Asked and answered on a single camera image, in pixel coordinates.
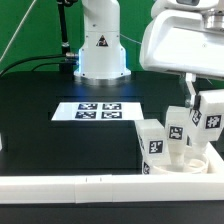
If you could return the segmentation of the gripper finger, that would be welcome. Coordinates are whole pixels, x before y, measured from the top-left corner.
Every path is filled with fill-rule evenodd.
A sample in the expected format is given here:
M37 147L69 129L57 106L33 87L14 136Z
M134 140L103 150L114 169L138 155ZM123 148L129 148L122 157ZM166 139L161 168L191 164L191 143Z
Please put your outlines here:
M196 81L194 73L185 73L183 75L183 90L186 96L185 106L197 110L200 106L201 97L196 93L193 83Z

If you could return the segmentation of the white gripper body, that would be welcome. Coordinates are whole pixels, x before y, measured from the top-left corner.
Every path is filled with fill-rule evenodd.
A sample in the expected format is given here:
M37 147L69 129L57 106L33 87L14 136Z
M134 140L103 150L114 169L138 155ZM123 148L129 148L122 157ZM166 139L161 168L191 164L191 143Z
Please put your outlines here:
M151 17L143 69L224 79L224 0L156 0Z

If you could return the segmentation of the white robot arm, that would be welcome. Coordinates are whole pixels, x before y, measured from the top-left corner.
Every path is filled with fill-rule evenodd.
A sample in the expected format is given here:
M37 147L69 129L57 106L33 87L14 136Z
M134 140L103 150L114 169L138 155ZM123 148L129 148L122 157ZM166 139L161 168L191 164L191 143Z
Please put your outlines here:
M78 81L114 85L130 75L120 44L117 0L82 0L84 44L79 50ZM224 79L224 0L156 0L152 21L140 42L139 62L146 71L180 75L186 104L199 102L196 77Z

